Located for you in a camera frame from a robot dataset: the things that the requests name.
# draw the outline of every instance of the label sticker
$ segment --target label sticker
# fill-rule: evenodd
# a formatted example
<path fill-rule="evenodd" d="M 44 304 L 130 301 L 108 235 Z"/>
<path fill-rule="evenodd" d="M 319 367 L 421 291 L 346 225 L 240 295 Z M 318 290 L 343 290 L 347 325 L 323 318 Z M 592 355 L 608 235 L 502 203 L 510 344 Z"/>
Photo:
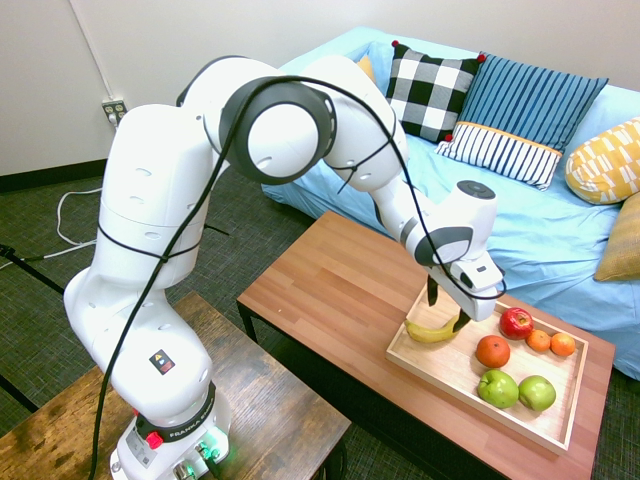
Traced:
<path fill-rule="evenodd" d="M 135 430 L 131 430 L 127 435 L 127 446 L 131 450 L 131 454 L 140 462 L 144 468 L 149 468 L 151 462 L 153 462 L 156 452 L 151 450 L 151 447 L 136 433 Z"/>
<path fill-rule="evenodd" d="M 158 350 L 155 354 L 153 354 L 149 361 L 153 363 L 153 366 L 164 375 L 173 367 L 175 367 L 175 363 L 169 358 L 169 355 L 164 353 L 164 350 Z"/>

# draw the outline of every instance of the white cable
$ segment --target white cable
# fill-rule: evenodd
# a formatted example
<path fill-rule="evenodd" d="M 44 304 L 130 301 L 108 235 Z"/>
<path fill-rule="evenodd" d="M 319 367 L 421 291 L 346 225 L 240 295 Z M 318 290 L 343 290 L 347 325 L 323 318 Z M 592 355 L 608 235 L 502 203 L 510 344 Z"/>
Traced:
<path fill-rule="evenodd" d="M 91 53 L 91 57 L 93 57 L 93 62 L 96 64 L 98 68 L 98 73 L 102 77 L 102 83 L 104 84 L 104 88 L 107 90 L 107 95 L 109 95 L 109 100 L 113 100 L 115 97 L 113 96 L 113 91 L 111 90 L 111 86 L 109 85 L 109 81 L 107 80 L 106 75 L 104 74 L 104 68 L 102 68 L 102 64 L 96 55 L 96 50 L 93 46 L 93 42 L 91 41 L 91 37 L 87 33 L 87 29 L 84 26 L 84 21 L 78 15 L 78 11 L 76 10 L 75 5 L 73 4 L 73 0 L 69 0 L 69 5 L 71 6 L 71 11 L 73 12 L 73 16 L 76 17 L 76 22 L 80 27 L 80 31 L 82 32 L 82 36 L 84 37 L 84 41 L 87 43 L 87 47 L 89 47 L 89 52 Z"/>
<path fill-rule="evenodd" d="M 88 242 L 74 242 L 70 238 L 65 237 L 60 231 L 60 223 L 62 222 L 62 216 L 60 215 L 60 211 L 62 210 L 62 203 L 64 202 L 65 198 L 67 198 L 69 195 L 88 195 L 91 193 L 97 193 L 100 190 L 102 190 L 102 187 L 96 188 L 95 190 L 89 190 L 86 192 L 67 192 L 62 196 L 62 198 L 60 198 L 60 201 L 58 202 L 58 225 L 56 227 L 56 231 L 58 232 L 58 235 L 60 236 L 60 238 L 62 238 L 65 242 L 70 243 L 71 245 L 76 245 L 76 246 L 94 245 L 96 243 L 95 239 L 90 240 Z"/>
<path fill-rule="evenodd" d="M 47 255 L 43 255 L 42 257 L 36 257 L 36 259 L 44 260 L 45 258 L 57 257 L 58 255 L 64 255 L 65 253 L 73 252 L 74 250 L 79 250 L 81 248 L 85 248 L 85 247 L 88 247 L 90 245 L 95 245 L 95 243 L 96 243 L 96 241 L 92 240 L 90 242 L 86 242 L 86 243 L 82 243 L 80 245 L 76 245 L 75 247 L 67 248 L 66 250 L 62 250 L 60 252 L 49 253 Z M 0 266 L 0 270 L 2 270 L 3 268 L 7 268 L 9 265 L 13 265 L 13 262 L 10 261 L 10 262 L 7 262 L 4 265 Z"/>
<path fill-rule="evenodd" d="M 89 245 L 95 245 L 96 244 L 96 239 L 94 240 L 90 240 L 88 242 L 74 242 L 73 240 L 65 237 L 62 232 L 60 232 L 60 223 L 62 222 L 62 216 L 60 215 L 60 211 L 62 210 L 62 204 L 64 203 L 64 200 L 69 196 L 69 195 L 88 195 L 90 193 L 97 193 L 100 190 L 102 190 L 102 188 L 96 188 L 94 190 L 89 190 L 86 192 L 67 192 L 65 193 L 62 198 L 60 198 L 60 201 L 58 202 L 58 210 L 57 210 L 57 216 L 58 216 L 58 225 L 56 227 L 56 231 L 58 232 L 58 235 L 60 236 L 60 238 L 62 238 L 64 241 L 70 243 L 71 245 L 74 245 L 71 248 L 67 248 L 66 250 L 62 250 L 59 252 L 54 252 L 54 253 L 49 253 L 47 255 L 43 255 L 42 257 L 35 257 L 38 259 L 45 259 L 45 258 L 52 258 L 52 257 L 57 257 L 58 255 L 64 255 L 65 253 L 69 253 L 69 252 L 73 252 L 74 250 L 79 250 L 81 248 L 84 247 L 88 247 Z M 7 268 L 9 265 L 13 265 L 13 262 L 8 262 L 5 263 L 4 265 L 0 265 L 0 270 L 2 270 L 3 268 Z"/>

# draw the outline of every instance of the yellow pillow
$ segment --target yellow pillow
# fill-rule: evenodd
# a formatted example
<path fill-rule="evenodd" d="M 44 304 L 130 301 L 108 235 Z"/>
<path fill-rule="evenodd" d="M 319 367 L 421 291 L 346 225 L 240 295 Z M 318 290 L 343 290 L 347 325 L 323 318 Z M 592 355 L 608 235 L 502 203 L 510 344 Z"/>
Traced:
<path fill-rule="evenodd" d="M 594 278 L 601 282 L 640 279 L 640 194 L 622 205 Z"/>
<path fill-rule="evenodd" d="M 373 75 L 373 65 L 371 65 L 371 60 L 368 56 L 362 57 L 362 59 L 357 62 L 358 66 L 362 69 L 364 73 L 371 79 L 373 83 L 376 83 L 376 77 Z"/>
<path fill-rule="evenodd" d="M 565 178 L 576 195 L 595 204 L 640 191 L 640 117 L 580 145 L 567 159 Z"/>

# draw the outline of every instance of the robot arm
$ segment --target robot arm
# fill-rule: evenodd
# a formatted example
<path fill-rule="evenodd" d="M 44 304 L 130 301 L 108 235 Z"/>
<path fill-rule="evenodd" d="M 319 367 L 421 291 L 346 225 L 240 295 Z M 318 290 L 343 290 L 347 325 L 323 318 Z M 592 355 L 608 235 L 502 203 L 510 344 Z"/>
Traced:
<path fill-rule="evenodd" d="M 380 222 L 465 320 L 493 311 L 502 279 L 486 251 L 493 192 L 460 182 L 434 204 L 406 183 L 404 132 L 359 67 L 330 57 L 303 75 L 223 58 L 198 75 L 180 107 L 138 107 L 118 128 L 94 259 L 64 295 L 76 335 L 139 412 L 112 454 L 116 480 L 195 479 L 228 452 L 230 407 L 212 383 L 205 348 L 164 290 L 193 270 L 208 194 L 230 165 L 282 184 L 324 159 L 371 195 Z"/>
<path fill-rule="evenodd" d="M 220 152 L 243 102 L 279 77 L 281 72 L 254 60 L 222 59 L 190 86 L 183 107 L 204 111 L 206 130 Z M 241 86 L 225 84 L 218 92 L 212 88 L 217 78 Z M 486 251 L 496 216 L 493 192 L 463 181 L 436 205 L 409 186 L 404 131 L 384 96 L 351 60 L 325 57 L 301 78 L 308 81 L 275 83 L 250 99 L 228 160 L 249 178 L 280 184 L 323 158 L 345 183 L 372 197 L 380 223 L 452 296 L 466 319 L 491 315 L 495 286 L 502 281 Z"/>

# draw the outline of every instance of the black and white pillow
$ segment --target black and white pillow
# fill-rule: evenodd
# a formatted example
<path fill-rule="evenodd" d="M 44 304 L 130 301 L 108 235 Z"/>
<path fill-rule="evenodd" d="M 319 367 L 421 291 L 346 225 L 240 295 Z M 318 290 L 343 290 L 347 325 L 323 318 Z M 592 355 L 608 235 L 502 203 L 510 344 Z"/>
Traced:
<path fill-rule="evenodd" d="M 404 131 L 430 142 L 453 132 L 483 57 L 431 58 L 394 42 L 387 100 Z"/>

